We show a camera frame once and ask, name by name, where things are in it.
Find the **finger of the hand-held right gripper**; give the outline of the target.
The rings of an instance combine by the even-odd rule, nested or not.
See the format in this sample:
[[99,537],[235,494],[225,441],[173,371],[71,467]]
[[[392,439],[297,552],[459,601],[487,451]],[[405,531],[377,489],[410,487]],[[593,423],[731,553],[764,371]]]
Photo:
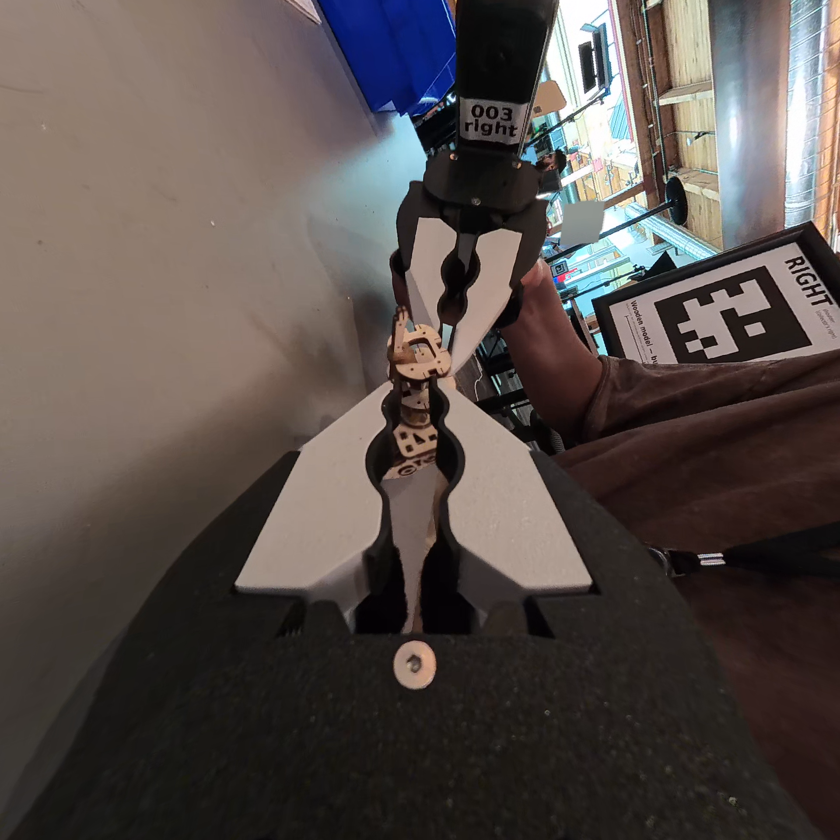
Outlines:
[[479,270],[466,293],[467,309],[455,329],[451,373],[471,358],[501,315],[511,296],[511,275],[520,246],[520,233],[500,228],[477,239]]
[[415,323],[438,328],[438,304],[445,294],[442,274],[446,258],[455,250],[457,234],[441,218],[419,218],[406,286]]

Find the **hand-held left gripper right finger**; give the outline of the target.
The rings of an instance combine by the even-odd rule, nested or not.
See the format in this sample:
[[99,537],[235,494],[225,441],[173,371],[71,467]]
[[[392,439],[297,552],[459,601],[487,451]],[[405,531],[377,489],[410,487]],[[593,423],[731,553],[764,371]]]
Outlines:
[[429,408],[445,488],[427,555],[427,620],[474,621],[502,603],[589,592],[536,453],[458,391],[431,384]]

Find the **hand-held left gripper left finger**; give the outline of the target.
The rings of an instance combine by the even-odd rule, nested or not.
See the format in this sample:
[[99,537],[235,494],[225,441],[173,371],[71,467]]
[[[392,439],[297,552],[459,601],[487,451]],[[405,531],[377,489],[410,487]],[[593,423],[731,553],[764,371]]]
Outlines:
[[404,577],[383,481],[400,392],[387,382],[298,451],[235,581],[243,595],[332,602],[356,627],[403,627]]

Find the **wooden model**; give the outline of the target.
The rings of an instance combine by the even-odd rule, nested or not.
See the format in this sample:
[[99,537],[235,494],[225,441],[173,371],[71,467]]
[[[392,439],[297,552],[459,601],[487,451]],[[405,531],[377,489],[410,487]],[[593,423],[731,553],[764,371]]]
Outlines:
[[398,397],[393,463],[385,473],[390,480],[407,478],[434,462],[438,431],[429,407],[429,386],[439,380],[451,382],[452,362],[438,332],[412,321],[404,306],[395,310],[387,360]]

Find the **person's right hand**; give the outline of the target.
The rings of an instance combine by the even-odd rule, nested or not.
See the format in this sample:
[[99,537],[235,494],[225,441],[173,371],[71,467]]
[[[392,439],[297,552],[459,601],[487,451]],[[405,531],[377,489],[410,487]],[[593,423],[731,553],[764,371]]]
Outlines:
[[521,280],[522,295],[515,321],[501,328],[516,366],[569,361],[585,351],[567,315],[547,263],[539,258]]

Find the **tan cardboard piece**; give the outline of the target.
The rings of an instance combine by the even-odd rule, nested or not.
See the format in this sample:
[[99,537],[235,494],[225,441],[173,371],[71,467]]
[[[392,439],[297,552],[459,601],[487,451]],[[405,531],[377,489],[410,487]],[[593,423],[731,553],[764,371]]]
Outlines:
[[567,101],[559,83],[554,79],[540,82],[532,104],[531,121],[563,111]]

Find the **black light panel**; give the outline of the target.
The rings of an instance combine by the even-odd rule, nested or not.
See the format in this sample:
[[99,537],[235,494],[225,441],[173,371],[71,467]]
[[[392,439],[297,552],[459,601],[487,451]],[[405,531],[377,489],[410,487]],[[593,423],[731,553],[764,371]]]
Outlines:
[[577,49],[583,93],[596,91],[600,95],[608,96],[611,92],[613,71],[607,25],[584,24],[581,33],[585,35],[585,39]]

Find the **blue plastic bin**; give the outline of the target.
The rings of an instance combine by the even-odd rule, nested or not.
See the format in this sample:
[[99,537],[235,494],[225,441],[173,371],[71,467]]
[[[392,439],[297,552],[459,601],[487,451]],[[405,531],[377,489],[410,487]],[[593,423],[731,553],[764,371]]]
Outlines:
[[455,83],[446,1],[319,1],[370,110],[425,114]]

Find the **black floor lamp stand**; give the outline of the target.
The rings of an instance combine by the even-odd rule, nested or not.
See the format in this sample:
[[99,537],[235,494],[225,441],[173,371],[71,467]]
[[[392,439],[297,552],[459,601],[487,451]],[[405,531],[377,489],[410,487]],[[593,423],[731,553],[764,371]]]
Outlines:
[[560,228],[560,256],[569,256],[586,245],[593,245],[602,238],[610,237],[630,228],[645,219],[668,213],[670,221],[678,226],[686,224],[688,204],[682,181],[673,176],[665,184],[666,200],[635,217],[629,217],[620,224],[603,228],[605,203],[580,202],[563,206],[563,221]]

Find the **black framed marker sign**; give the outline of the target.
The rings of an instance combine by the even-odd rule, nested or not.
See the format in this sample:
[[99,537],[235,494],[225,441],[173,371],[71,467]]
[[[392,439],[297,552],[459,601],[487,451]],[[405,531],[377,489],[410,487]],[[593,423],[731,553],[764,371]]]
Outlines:
[[643,364],[837,350],[838,304],[838,254],[810,222],[593,300],[607,354]]

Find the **small silver duct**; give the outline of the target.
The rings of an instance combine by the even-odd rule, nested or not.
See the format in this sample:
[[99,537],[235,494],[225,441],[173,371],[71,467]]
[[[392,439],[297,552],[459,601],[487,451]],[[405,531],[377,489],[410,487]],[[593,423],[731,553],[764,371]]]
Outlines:
[[671,222],[664,214],[643,218],[646,208],[636,202],[625,205],[623,210],[626,221],[630,221],[632,227],[641,227],[647,235],[659,237],[669,246],[675,247],[681,254],[693,260],[708,259],[721,253],[720,248],[710,245],[684,227]]

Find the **silver spiral air duct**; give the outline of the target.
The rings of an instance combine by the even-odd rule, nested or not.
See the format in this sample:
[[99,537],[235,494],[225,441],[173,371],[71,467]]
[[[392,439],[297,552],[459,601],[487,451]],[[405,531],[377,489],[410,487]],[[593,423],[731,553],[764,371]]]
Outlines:
[[838,185],[839,2],[792,1],[784,225],[831,240]]

